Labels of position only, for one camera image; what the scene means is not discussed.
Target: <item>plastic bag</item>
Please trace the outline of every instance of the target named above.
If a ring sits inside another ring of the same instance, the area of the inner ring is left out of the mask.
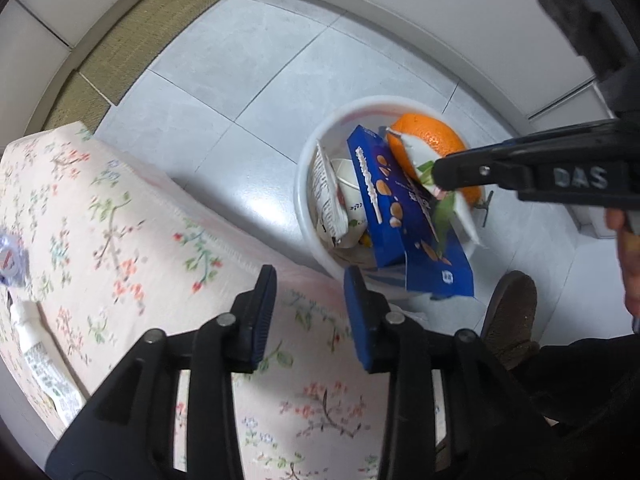
[[[0,283],[7,286],[24,286],[26,267],[26,252],[18,239],[0,230]]]

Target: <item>blue box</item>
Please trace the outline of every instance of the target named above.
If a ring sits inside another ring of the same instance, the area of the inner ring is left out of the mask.
[[[405,264],[405,288],[438,296],[473,296],[471,266],[453,229],[436,253],[434,199],[406,176],[385,140],[362,126],[347,140],[378,268]]]

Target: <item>finger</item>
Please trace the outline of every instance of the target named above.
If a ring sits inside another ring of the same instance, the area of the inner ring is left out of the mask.
[[[626,229],[618,232],[618,258],[623,272],[632,276],[640,275],[640,236]]]
[[[605,212],[605,222],[609,229],[620,231],[625,225],[625,212],[620,209],[607,209]]]
[[[640,316],[640,279],[635,276],[629,281],[635,283],[631,285],[625,281],[625,306],[632,316]]]

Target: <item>brown shoe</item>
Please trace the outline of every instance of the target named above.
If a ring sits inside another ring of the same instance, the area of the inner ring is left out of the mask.
[[[480,337],[507,370],[540,349],[531,341],[537,303],[536,284],[519,270],[505,274],[495,287]]]

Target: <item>tablecloth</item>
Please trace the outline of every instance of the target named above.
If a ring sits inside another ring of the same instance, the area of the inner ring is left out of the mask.
[[[366,374],[357,361],[339,283],[270,250],[81,123],[6,148],[0,219],[29,256],[27,285],[10,293],[40,303],[86,395],[145,330],[199,327],[253,288],[262,264],[273,264],[278,294],[264,359],[255,374],[233,381],[245,476],[375,478],[388,376]],[[59,437],[62,422],[31,378],[5,306],[0,355]],[[178,468],[185,467],[183,379]]]

